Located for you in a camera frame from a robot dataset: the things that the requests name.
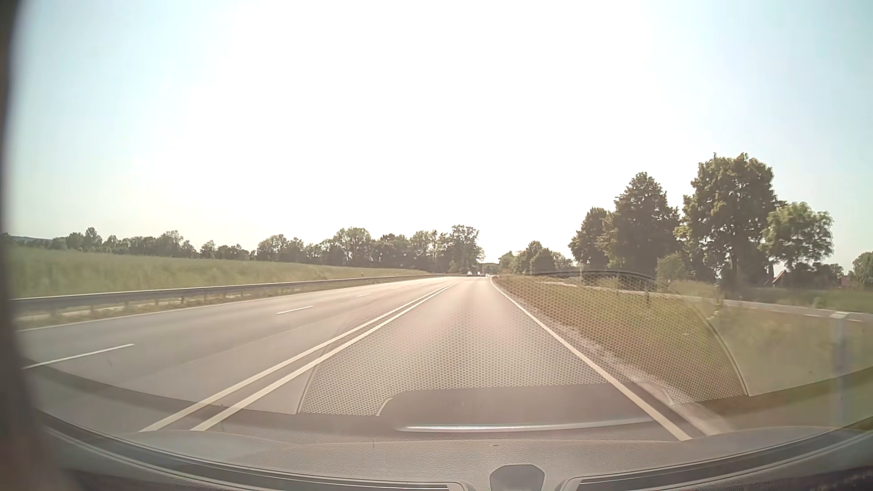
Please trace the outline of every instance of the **tree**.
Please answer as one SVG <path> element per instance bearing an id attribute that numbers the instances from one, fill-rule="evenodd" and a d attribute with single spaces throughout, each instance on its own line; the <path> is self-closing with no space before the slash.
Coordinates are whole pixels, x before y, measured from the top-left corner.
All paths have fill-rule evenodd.
<path id="1" fill-rule="evenodd" d="M 368 263 L 372 261 L 371 249 L 373 238 L 365 228 L 349 227 L 348 229 L 340 229 L 333 236 L 333 246 L 340 248 L 344 256 L 341 261 L 342 264 L 368 266 Z"/>
<path id="2" fill-rule="evenodd" d="M 500 259 L 498 259 L 498 265 L 500 266 L 500 269 L 510 269 L 512 267 L 513 259 L 515 259 L 515 256 L 512 254 L 512 251 L 500 256 Z"/>
<path id="3" fill-rule="evenodd" d="M 190 240 L 185 240 L 184 242 L 182 242 L 182 247 L 180 249 L 180 252 L 182 253 L 181 256 L 183 258 L 195 258 L 195 257 L 197 257 L 197 249 L 195 249 L 194 246 L 191 245 Z"/>
<path id="4" fill-rule="evenodd" d="M 69 249 L 81 249 L 85 243 L 85 236 L 79 232 L 71 232 L 66 236 L 66 246 Z"/>
<path id="5" fill-rule="evenodd" d="M 532 240 L 527 244 L 527 248 L 524 251 L 520 251 L 515 256 L 512 272 L 516 274 L 529 274 L 531 272 L 531 260 L 542 250 L 543 245 L 538 240 Z"/>
<path id="6" fill-rule="evenodd" d="M 607 252 L 611 266 L 653 274 L 658 258 L 679 249 L 674 235 L 678 220 L 661 185 L 640 172 L 615 200 L 597 245 Z"/>
<path id="7" fill-rule="evenodd" d="M 288 247 L 288 239 L 285 235 L 271 235 L 258 242 L 255 250 L 255 259 L 259 261 L 278 261 L 279 253 Z"/>
<path id="8" fill-rule="evenodd" d="M 655 268 L 655 277 L 658 284 L 663 286 L 669 285 L 674 280 L 687 279 L 688 270 L 682 253 L 674 252 L 659 259 Z"/>
<path id="9" fill-rule="evenodd" d="M 582 220 L 582 225 L 576 234 L 570 239 L 570 252 L 573 258 L 582 267 L 604 268 L 609 262 L 609 257 L 597 245 L 597 239 L 604 234 L 603 222 L 608 218 L 609 212 L 592 207 Z"/>
<path id="10" fill-rule="evenodd" d="M 531 273 L 545 273 L 554 270 L 554 255 L 547 247 L 537 251 L 531 258 Z"/>
<path id="11" fill-rule="evenodd" d="M 834 220 L 826 211 L 813 211 L 806 203 L 791 203 L 771 211 L 761 251 L 785 263 L 792 272 L 798 264 L 809 266 L 834 252 L 830 226 Z"/>
<path id="12" fill-rule="evenodd" d="M 713 155 L 698 163 L 691 186 L 694 193 L 684 197 L 676 233 L 698 276 L 719 273 L 729 283 L 755 283 L 772 275 L 758 245 L 767 216 L 781 205 L 773 192 L 773 169 L 745 153 L 733 159 Z"/>
<path id="13" fill-rule="evenodd" d="M 552 251 L 552 258 L 554 259 L 554 268 L 558 271 L 565 271 L 573 267 L 573 261 L 560 252 Z"/>
<path id="14" fill-rule="evenodd" d="M 856 288 L 873 287 L 873 251 L 863 252 L 852 261 L 849 277 Z"/>
<path id="15" fill-rule="evenodd" d="M 468 225 L 453 225 L 449 232 L 444 253 L 455 261 L 458 270 L 475 270 L 479 261 L 485 258 L 485 251 L 477 244 L 479 230 Z"/>
<path id="16" fill-rule="evenodd" d="M 85 230 L 85 237 L 82 240 L 82 247 L 87 249 L 88 247 L 100 247 L 103 245 L 103 239 L 94 229 L 94 227 L 88 227 Z"/>
<path id="17" fill-rule="evenodd" d="M 200 246 L 200 257 L 204 259 L 214 259 L 216 257 L 216 243 L 214 240 L 210 240 Z"/>
<path id="18" fill-rule="evenodd" d="M 168 258 L 181 257 L 184 239 L 177 230 L 166 231 L 155 241 L 155 250 L 152 253 Z"/>
<path id="19" fill-rule="evenodd" d="M 103 245 L 106 246 L 110 251 L 113 251 L 116 247 L 118 247 L 118 238 L 114 235 L 110 235 L 106 239 L 106 241 L 103 242 Z"/>
<path id="20" fill-rule="evenodd" d="M 59 251 L 66 251 L 66 237 L 56 237 L 52 239 L 52 245 L 50 248 Z"/>

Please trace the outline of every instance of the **guardrail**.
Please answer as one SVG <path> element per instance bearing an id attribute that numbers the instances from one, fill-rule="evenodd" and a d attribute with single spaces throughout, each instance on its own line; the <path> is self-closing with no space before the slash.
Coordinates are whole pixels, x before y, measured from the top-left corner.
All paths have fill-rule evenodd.
<path id="1" fill-rule="evenodd" d="M 453 274 L 403 274 L 396 276 L 367 276 L 360 278 L 337 278 L 334 280 L 286 281 L 282 283 L 257 283 L 252 285 L 222 285 L 219 287 L 169 288 L 162 290 L 137 290 L 133 292 L 108 292 L 102 294 L 75 294 L 51 297 L 30 297 L 12 299 L 12 307 L 17 314 L 31 312 L 55 312 L 63 308 L 90 307 L 103 305 L 129 304 L 137 301 L 160 301 L 181 299 L 185 303 L 191 297 L 213 294 L 242 294 L 246 292 L 276 290 L 291 287 L 308 287 L 342 282 L 366 283 L 378 280 L 413 280 L 455 276 Z"/>

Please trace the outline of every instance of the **treeline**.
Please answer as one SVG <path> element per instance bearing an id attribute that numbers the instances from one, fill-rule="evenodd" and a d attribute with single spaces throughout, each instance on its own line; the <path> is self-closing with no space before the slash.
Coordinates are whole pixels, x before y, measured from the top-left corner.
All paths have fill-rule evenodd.
<path id="1" fill-rule="evenodd" d="M 54 239 L 17 241 L 21 246 L 81 252 L 162 256 L 171 258 L 235 259 L 297 262 L 329 266 L 371 266 L 418 269 L 433 273 L 477 273 L 485 252 L 478 246 L 479 230 L 467 225 L 454 225 L 450 232 L 421 230 L 410 237 L 385 234 L 374 239 L 361 227 L 341 229 L 330 239 L 319 243 L 304 243 L 296 237 L 271 235 L 251 251 L 240 244 L 219 245 L 209 242 L 195 248 L 178 231 L 164 232 L 159 237 L 118 239 L 110 235 L 105 240 L 94 227 L 85 233 L 72 232 Z"/>
<path id="2" fill-rule="evenodd" d="M 713 155 L 698 164 L 694 192 L 678 207 L 652 176 L 641 172 L 613 202 L 613 209 L 588 210 L 568 244 L 583 268 L 620 268 L 656 275 L 662 280 L 693 279 L 724 287 L 762 286 L 781 279 L 790 287 L 827 287 L 844 274 L 837 264 L 823 264 L 834 250 L 826 211 L 806 203 L 786 203 L 773 190 L 773 169 L 748 154 Z M 549 271 L 539 242 L 500 264 L 515 273 Z M 873 252 L 853 261 L 852 285 L 873 287 Z"/>

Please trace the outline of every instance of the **double white line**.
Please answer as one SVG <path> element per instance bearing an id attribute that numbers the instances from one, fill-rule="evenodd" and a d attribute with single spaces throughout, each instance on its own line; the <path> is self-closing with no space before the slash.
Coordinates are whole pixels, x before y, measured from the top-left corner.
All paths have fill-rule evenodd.
<path id="1" fill-rule="evenodd" d="M 145 428 L 141 429 L 140 431 L 141 432 L 153 432 L 155 430 L 160 430 L 164 426 L 169 425 L 170 423 L 173 423 L 174 421 L 178 421 L 179 419 L 182 419 L 182 418 L 190 415 L 191 413 L 198 411 L 198 410 L 206 407 L 207 405 L 210 405 L 210 404 L 216 402 L 218 399 L 223 398 L 225 396 L 228 396 L 231 393 L 242 389 L 246 385 L 252 384 L 252 383 L 260 380 L 261 378 L 264 378 L 264 377 L 270 375 L 271 373 L 275 372 L 276 370 L 281 370 L 282 368 L 288 366 L 291 363 L 298 361 L 300 358 L 303 358 L 304 356 L 311 355 L 315 351 L 318 351 L 319 349 L 322 349 L 333 342 L 337 342 L 340 339 L 342 339 L 342 338 L 344 338 L 344 337 L 346 337 L 346 336 L 348 336 L 356 331 L 359 331 L 359 330 L 365 328 L 366 326 L 369 326 L 370 324 L 381 321 L 385 317 L 392 315 L 393 313 L 397 312 L 398 310 L 401 311 L 399 314 L 396 314 L 396 315 L 390 317 L 389 319 L 387 319 L 384 322 L 380 322 L 379 324 L 370 328 L 369 330 L 367 330 L 363 334 L 360 334 L 360 335 L 356 336 L 355 338 L 353 338 L 347 342 L 342 343 L 337 348 L 331 349 L 330 351 L 328 351 L 324 355 L 321 355 L 318 358 L 315 358 L 311 362 L 303 365 L 302 367 L 298 368 L 297 370 L 280 378 L 276 382 L 273 382 L 272 384 L 264 387 L 264 389 L 261 389 L 260 391 L 255 392 L 254 394 L 250 395 L 249 397 L 247 397 L 247 398 L 239 401 L 238 403 L 228 407 L 224 411 L 219 412 L 218 414 L 216 414 L 212 418 L 209 418 L 206 421 L 203 421 L 201 424 L 195 426 L 194 428 L 191 428 L 192 431 L 196 431 L 196 432 L 202 432 L 202 431 L 208 430 L 212 426 L 214 426 L 215 424 L 217 424 L 221 421 L 224 421 L 232 414 L 235 414 L 236 412 L 244 409 L 246 406 L 257 401 L 258 399 L 269 394 L 270 392 L 275 391 L 277 388 L 281 387 L 282 385 L 287 384 L 288 382 L 293 380 L 295 377 L 298 377 L 299 375 L 305 373 L 307 370 L 310 370 L 315 365 L 327 360 L 328 358 L 330 358 L 333 355 L 336 355 L 340 351 L 344 350 L 345 348 L 348 348 L 352 344 L 355 344 L 356 342 L 367 337 L 368 335 L 373 334 L 377 329 L 388 324 L 389 322 L 393 321 L 397 317 L 400 317 L 401 315 L 406 314 L 407 312 L 409 312 L 413 308 L 418 307 L 419 305 L 423 304 L 427 300 L 430 300 L 431 298 L 437 296 L 438 294 L 442 293 L 446 289 L 451 288 L 453 286 L 455 286 L 455 283 L 452 283 L 451 285 L 448 285 L 447 287 L 438 288 L 437 290 L 430 292 L 429 294 L 426 294 L 424 296 L 420 296 L 417 299 L 415 299 L 407 304 L 401 305 L 400 307 L 395 308 L 394 310 L 391 310 L 390 312 L 387 312 L 385 314 L 382 314 L 382 315 L 376 317 L 372 321 L 364 322 L 363 324 L 361 324 L 360 326 L 358 326 L 356 328 L 353 328 L 345 333 L 337 335 L 336 337 L 329 339 L 329 340 L 323 342 L 322 344 L 319 344 L 317 346 L 313 346 L 312 348 L 307 349 L 306 351 L 304 351 L 296 356 L 292 356 L 291 358 L 288 358 L 287 360 L 285 360 L 282 363 L 278 363 L 276 365 L 273 365 L 272 367 L 258 373 L 257 375 L 253 375 L 249 378 L 246 378 L 244 381 L 242 381 L 238 384 L 232 385 L 231 387 L 228 387 L 227 389 L 224 389 L 223 391 L 217 392 L 217 393 L 205 398 L 204 400 L 202 400 L 198 403 L 195 403 L 195 404 L 192 404 L 192 405 L 186 407 L 185 409 L 183 409 L 175 414 L 171 414 L 170 416 L 167 416 L 166 418 L 158 421 L 157 423 L 154 423 L 152 425 L 148 425 Z"/>

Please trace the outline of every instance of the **grass verge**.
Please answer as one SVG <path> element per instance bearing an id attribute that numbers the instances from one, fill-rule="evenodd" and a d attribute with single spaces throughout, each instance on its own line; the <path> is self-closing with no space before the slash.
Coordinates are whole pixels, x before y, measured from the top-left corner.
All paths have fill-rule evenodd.
<path id="1" fill-rule="evenodd" d="M 681 298 L 627 294 L 608 286 L 580 287 L 554 279 L 501 276 L 498 286 L 544 322 L 595 342 L 607 361 L 629 363 L 676 389 L 677 402 L 744 393 L 731 358 L 701 306 Z"/>
<path id="2" fill-rule="evenodd" d="M 409 269 L 180 259 L 12 247 L 10 288 L 17 298 L 280 281 L 425 274 Z"/>

